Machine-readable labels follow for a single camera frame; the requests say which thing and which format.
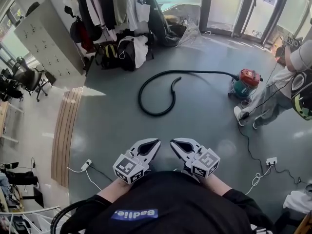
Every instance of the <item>black sleeve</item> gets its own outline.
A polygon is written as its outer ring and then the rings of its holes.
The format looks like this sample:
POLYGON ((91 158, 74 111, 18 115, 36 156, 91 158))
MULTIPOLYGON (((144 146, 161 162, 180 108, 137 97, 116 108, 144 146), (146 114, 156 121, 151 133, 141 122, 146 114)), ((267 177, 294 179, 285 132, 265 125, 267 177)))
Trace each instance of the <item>black sleeve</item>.
POLYGON ((252 198, 235 189, 229 190, 225 195, 223 195, 223 197, 242 208, 247 214, 251 224, 258 227, 264 227, 268 231, 275 233, 274 224, 262 212, 260 207, 252 198))
POLYGON ((62 225, 60 234, 77 233, 86 229, 92 219, 112 204, 99 195, 94 195, 89 200, 90 202, 77 208, 76 212, 62 225))

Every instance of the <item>table leg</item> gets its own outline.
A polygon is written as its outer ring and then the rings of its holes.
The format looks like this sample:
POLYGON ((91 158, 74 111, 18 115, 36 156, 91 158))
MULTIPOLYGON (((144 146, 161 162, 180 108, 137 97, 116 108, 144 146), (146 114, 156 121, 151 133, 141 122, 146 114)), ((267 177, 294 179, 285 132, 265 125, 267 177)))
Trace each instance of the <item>table leg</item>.
POLYGON ((15 143, 19 143, 19 141, 18 141, 17 139, 11 138, 11 137, 9 137, 9 136, 2 135, 1 137, 4 138, 4 139, 8 139, 8 140, 10 140, 10 141, 13 141, 13 142, 15 142, 15 143))
POLYGON ((20 111, 22 114, 24 113, 24 111, 23 111, 22 109, 20 109, 20 108, 14 106, 14 105, 12 105, 11 103, 9 103, 9 106, 13 107, 15 110, 20 111))

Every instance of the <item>blue logo patch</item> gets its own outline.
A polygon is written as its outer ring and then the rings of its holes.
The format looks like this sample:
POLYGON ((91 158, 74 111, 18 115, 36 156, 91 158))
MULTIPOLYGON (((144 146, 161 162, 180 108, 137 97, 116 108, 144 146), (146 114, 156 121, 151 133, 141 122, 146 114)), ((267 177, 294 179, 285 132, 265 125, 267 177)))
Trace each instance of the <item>blue logo patch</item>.
POLYGON ((129 210, 117 210, 111 217, 112 219, 122 221, 136 221, 144 218, 158 218, 157 209, 129 211, 129 210))

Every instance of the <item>gray floor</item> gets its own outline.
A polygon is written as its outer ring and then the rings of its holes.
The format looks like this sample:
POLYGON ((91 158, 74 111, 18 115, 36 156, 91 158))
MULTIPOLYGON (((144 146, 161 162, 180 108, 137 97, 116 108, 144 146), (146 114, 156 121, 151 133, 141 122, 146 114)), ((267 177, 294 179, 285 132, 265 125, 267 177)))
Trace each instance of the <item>gray floor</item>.
MULTIPOLYGON (((182 163, 171 150, 169 141, 187 137, 212 148, 221 157, 215 174, 246 193, 260 170, 247 152, 245 137, 237 129, 233 108, 238 101, 227 95, 230 77, 182 75, 182 80, 175 86, 176 105, 163 117, 150 117, 142 113, 137 104, 137 93, 143 82, 169 69, 238 73, 243 68, 250 68, 260 72, 266 81, 275 65, 273 56, 250 42, 248 45, 240 42, 210 36, 201 48, 159 49, 154 60, 147 61, 135 72, 104 71, 94 63, 86 79, 75 123, 70 167, 80 170, 83 163, 91 159, 94 166, 115 179, 112 165, 118 156, 137 140, 156 137, 162 140, 162 145, 155 166, 158 170, 172 170, 182 167, 182 163)), ((170 84, 176 77, 177 74, 167 75, 153 81, 143 95, 146 107, 155 112, 165 109, 171 100, 170 84)), ((305 181, 312 179, 312 125, 294 110, 283 113, 257 132, 251 126, 243 131, 250 136, 253 155, 263 163, 266 158, 276 156, 279 170, 289 169, 295 177, 300 176, 305 181)), ((92 169, 88 171, 101 188, 109 184, 103 175, 92 169)), ((98 192, 86 174, 70 173, 69 186, 72 202, 98 192)), ((272 171, 270 176, 261 179, 249 196, 275 221, 286 195, 303 187, 303 184, 295 186, 286 173, 272 171)))

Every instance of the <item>white shoe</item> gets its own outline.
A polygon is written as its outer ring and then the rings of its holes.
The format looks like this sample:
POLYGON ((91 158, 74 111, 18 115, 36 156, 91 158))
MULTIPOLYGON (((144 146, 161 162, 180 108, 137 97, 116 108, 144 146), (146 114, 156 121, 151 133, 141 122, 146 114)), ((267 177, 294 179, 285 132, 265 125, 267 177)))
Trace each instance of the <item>white shoe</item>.
POLYGON ((238 121, 238 124, 241 126, 241 127, 243 127, 244 126, 244 124, 241 122, 241 120, 240 120, 240 113, 241 113, 241 109, 239 108, 239 107, 234 107, 234 114, 235 114, 235 117, 236 117, 236 119, 237 119, 237 121, 238 121))

